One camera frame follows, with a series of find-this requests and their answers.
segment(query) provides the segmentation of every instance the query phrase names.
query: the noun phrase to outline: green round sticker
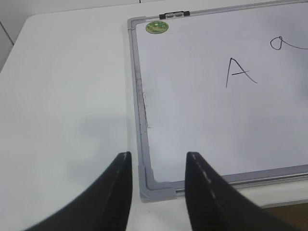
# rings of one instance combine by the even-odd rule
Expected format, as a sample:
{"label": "green round sticker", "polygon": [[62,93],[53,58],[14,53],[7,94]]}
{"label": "green round sticker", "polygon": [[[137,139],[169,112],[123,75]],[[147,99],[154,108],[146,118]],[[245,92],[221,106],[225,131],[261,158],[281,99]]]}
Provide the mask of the green round sticker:
{"label": "green round sticker", "polygon": [[146,31],[151,34],[161,34],[168,30],[169,26],[163,21],[155,21],[146,25]]}

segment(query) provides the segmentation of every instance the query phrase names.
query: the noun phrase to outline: white writing surface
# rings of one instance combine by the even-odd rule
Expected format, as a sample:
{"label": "white writing surface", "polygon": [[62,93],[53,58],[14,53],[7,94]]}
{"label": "white writing surface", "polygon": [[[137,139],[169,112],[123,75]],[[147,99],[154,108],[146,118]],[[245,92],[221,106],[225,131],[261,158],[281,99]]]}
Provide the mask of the white writing surface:
{"label": "white writing surface", "polygon": [[308,4],[137,25],[154,178],[197,151],[221,174],[308,164]]}

